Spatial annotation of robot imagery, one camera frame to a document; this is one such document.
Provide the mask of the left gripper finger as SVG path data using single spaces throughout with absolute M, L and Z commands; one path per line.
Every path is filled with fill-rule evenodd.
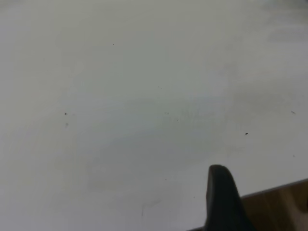
M 231 172 L 211 165 L 206 191 L 205 231 L 251 231 L 249 220 Z

